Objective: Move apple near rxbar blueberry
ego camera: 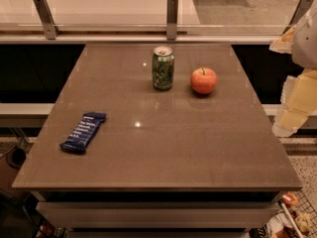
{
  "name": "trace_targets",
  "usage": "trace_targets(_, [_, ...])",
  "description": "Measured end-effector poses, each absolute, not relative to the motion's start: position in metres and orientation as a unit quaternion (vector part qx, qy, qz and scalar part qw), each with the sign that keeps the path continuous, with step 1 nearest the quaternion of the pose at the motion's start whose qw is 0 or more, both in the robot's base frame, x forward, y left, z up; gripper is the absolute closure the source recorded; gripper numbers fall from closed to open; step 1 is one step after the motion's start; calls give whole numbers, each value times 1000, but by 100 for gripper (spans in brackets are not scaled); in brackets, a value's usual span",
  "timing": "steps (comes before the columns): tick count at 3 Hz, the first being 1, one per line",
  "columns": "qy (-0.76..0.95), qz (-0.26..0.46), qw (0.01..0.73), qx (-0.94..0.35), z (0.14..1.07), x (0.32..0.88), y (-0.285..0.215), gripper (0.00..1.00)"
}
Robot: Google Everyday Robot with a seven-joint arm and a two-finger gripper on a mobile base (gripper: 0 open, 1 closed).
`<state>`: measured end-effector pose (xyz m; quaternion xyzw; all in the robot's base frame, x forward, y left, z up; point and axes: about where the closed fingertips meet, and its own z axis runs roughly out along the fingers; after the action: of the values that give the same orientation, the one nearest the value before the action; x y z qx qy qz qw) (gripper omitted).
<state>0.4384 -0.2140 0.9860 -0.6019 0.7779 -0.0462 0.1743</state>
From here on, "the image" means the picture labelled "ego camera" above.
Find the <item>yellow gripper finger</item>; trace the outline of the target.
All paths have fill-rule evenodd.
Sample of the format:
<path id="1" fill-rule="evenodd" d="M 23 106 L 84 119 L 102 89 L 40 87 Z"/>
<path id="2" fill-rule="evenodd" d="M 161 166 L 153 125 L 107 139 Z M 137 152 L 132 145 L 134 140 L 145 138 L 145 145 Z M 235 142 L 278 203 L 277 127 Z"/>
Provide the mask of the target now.
<path id="1" fill-rule="evenodd" d="M 290 54 L 292 52 L 292 41 L 295 27 L 288 29 L 279 39 L 272 42 L 269 49 L 279 54 Z"/>
<path id="2" fill-rule="evenodd" d="M 277 137 L 290 137 L 317 110 L 317 70 L 305 68 L 297 77 L 288 76 L 274 116 L 272 132 Z"/>

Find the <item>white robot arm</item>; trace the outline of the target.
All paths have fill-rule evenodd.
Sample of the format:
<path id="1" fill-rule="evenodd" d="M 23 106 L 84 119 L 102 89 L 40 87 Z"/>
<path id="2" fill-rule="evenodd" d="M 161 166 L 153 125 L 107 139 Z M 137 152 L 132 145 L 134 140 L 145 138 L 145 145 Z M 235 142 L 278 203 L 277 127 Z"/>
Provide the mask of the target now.
<path id="1" fill-rule="evenodd" d="M 275 136 L 289 137 L 317 110 L 317 9 L 310 8 L 269 49 L 290 54 L 292 61 L 303 67 L 298 76 L 286 78 L 272 125 Z"/>

